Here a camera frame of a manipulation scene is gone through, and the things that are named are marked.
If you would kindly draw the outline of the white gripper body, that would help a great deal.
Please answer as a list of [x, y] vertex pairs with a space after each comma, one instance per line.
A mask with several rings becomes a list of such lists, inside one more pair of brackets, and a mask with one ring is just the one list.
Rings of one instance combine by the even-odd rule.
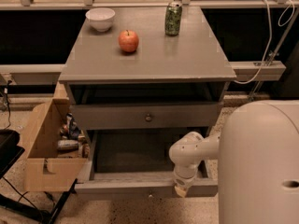
[[174, 163], [174, 181], [178, 188], [188, 189], [197, 177], [200, 159], [200, 142], [203, 136], [190, 132], [169, 149], [169, 158]]

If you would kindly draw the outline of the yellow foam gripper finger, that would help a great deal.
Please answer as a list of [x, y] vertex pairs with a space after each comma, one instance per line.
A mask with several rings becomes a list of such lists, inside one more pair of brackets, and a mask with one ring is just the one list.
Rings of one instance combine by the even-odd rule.
[[187, 196], [187, 190], [181, 187], [175, 186], [175, 191], [177, 195], [181, 198], [185, 198]]

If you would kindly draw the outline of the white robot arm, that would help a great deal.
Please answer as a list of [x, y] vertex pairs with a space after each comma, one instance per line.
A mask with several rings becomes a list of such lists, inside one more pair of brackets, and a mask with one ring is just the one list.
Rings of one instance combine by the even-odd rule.
[[299, 224], [298, 100], [242, 105], [220, 133], [188, 133], [169, 156], [181, 197], [201, 161], [218, 162], [220, 224]]

